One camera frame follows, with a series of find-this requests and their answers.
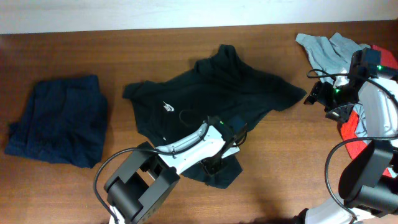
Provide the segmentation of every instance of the gray cloth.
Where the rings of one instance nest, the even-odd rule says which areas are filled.
[[[322,69],[330,74],[348,72],[353,53],[365,47],[370,48],[366,44],[358,45],[339,33],[335,33],[330,40],[327,37],[298,34],[296,42],[307,51],[312,68]],[[320,80],[333,84],[331,78],[321,78]]]

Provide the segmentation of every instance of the cable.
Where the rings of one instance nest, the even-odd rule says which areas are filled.
[[[206,123],[207,123],[206,129],[205,129],[205,131],[203,132],[203,134],[199,137],[199,139],[198,139],[196,142],[194,142],[193,144],[191,144],[190,146],[188,146],[187,148],[185,148],[185,149],[182,149],[182,150],[177,151],[177,152],[174,152],[174,151],[173,151],[173,152],[164,152],[164,151],[160,151],[160,150],[158,150],[158,149],[142,149],[142,148],[137,148],[137,147],[131,147],[131,148],[124,149],[124,150],[122,150],[122,151],[119,151],[119,152],[113,154],[111,157],[109,157],[109,158],[101,165],[101,167],[99,167],[99,169],[98,169],[98,171],[97,171],[97,173],[95,174],[95,177],[94,177],[94,183],[93,183],[94,194],[95,194],[95,196],[97,197],[97,199],[99,200],[99,202],[101,202],[101,204],[104,206],[104,208],[105,208],[105,209],[109,212],[109,214],[111,214],[111,216],[114,218],[115,224],[118,224],[118,223],[119,223],[118,217],[117,217],[116,214],[115,214],[114,212],[112,212],[111,209],[107,206],[107,204],[105,203],[105,201],[102,199],[102,197],[101,197],[100,194],[98,193],[98,189],[97,189],[98,177],[100,176],[100,173],[101,173],[102,170],[105,168],[105,166],[106,166],[109,162],[111,162],[114,158],[116,158],[116,157],[118,157],[118,156],[120,156],[121,154],[124,154],[124,153],[126,153],[126,152],[132,152],[132,151],[152,152],[152,153],[155,153],[155,154],[161,154],[161,155],[165,155],[165,156],[175,156],[175,155],[181,154],[181,153],[183,153],[183,152],[186,152],[186,151],[188,151],[189,149],[191,149],[193,146],[197,145],[200,141],[203,141],[203,140],[204,140],[204,136],[206,136],[206,134],[207,134],[207,132],[208,132],[208,130],[209,130],[209,127],[210,127],[209,117],[207,117]]]
[[[319,75],[319,76],[310,76],[311,72],[322,72],[326,75]],[[396,100],[395,96],[390,93],[390,91],[388,91],[386,88],[384,88],[382,85],[376,83],[373,80],[370,80],[368,78],[364,78],[362,76],[359,75],[353,75],[353,74],[349,74],[349,73],[339,73],[339,74],[329,74],[326,71],[320,70],[320,69],[312,69],[307,73],[307,77],[308,78],[326,78],[326,77],[337,77],[337,76],[347,76],[348,78],[352,77],[352,78],[358,78],[361,80],[364,80],[366,82],[369,82],[371,84],[373,84],[374,86],[378,87],[380,90],[382,90],[390,99],[391,101],[394,103],[395,107],[398,108],[398,101]],[[329,191],[330,196],[332,197],[332,199],[344,210],[346,210],[347,212],[349,212],[352,216],[353,219],[351,222],[357,220],[356,215],[353,211],[351,211],[348,207],[346,207],[343,203],[341,203],[337,197],[335,196],[335,194],[333,193],[331,187],[330,187],[330,182],[329,182],[329,163],[331,160],[331,157],[333,156],[333,154],[337,151],[337,149],[339,149],[341,146],[344,146],[345,144],[351,143],[351,142],[355,142],[355,141],[363,141],[363,140],[395,140],[398,139],[398,134],[396,134],[395,136],[391,136],[391,137],[361,137],[361,138],[353,138],[353,139],[347,139],[345,141],[340,142],[339,144],[337,144],[330,152],[329,155],[326,159],[325,162],[325,183],[326,183],[326,187]]]
[[[243,143],[246,141],[246,138],[247,138],[247,137],[248,137],[248,132],[246,131],[246,132],[244,133],[244,137],[243,137],[242,141],[239,142],[238,144],[234,145],[234,147],[239,147],[239,146],[243,145]]]
[[[183,114],[184,112],[188,112],[188,111],[195,112],[195,113],[198,115],[198,117],[203,121],[203,119],[202,119],[203,116],[202,116],[197,110],[194,110],[194,109],[185,109],[185,110],[181,110],[180,113],[178,114],[178,118],[180,119],[180,122],[181,122],[183,125],[185,125],[185,127],[190,128],[190,127],[196,126],[196,124],[188,124],[188,123],[186,123],[186,122],[182,119],[182,114]]]

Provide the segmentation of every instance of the white wall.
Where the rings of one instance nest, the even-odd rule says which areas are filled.
[[[398,0],[0,0],[0,33],[396,19]]]

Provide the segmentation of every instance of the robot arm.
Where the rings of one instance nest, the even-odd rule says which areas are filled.
[[[246,124],[237,123],[234,128],[239,131],[235,133],[212,117],[197,131],[172,144],[155,149],[148,142],[138,146],[105,183],[112,212],[110,223],[144,223],[169,196],[179,175],[197,163],[208,175],[216,174],[223,168],[223,158],[239,151],[236,142],[245,135]],[[152,185],[145,183],[137,173],[139,169],[155,180]]]
[[[384,177],[387,167],[398,168],[398,71],[380,66],[380,52],[364,49],[351,61],[349,83],[333,86],[318,82],[305,104],[319,101],[325,105],[326,117],[347,122],[353,105],[364,107],[368,137],[372,140],[364,151],[343,171],[339,182],[338,200],[344,203],[357,221],[398,215],[398,179]],[[351,223],[352,216],[331,199],[301,214],[298,223]]]

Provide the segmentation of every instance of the red cloth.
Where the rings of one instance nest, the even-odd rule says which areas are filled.
[[[372,45],[372,49],[378,50],[381,52],[381,63],[380,64],[382,66],[387,66],[390,68],[398,69],[398,62],[389,50],[381,48],[377,45]]]
[[[398,62],[392,55],[392,53],[384,48],[381,48],[376,45],[372,45],[372,49],[378,50],[381,52],[381,65],[398,69]],[[355,129],[358,126],[359,116],[355,111],[351,113],[349,120],[347,123],[343,124],[340,133],[343,140],[356,138]],[[346,148],[350,158],[355,159],[366,147],[365,142],[363,141],[356,141],[346,144]],[[391,177],[390,172],[386,169],[383,175]]]

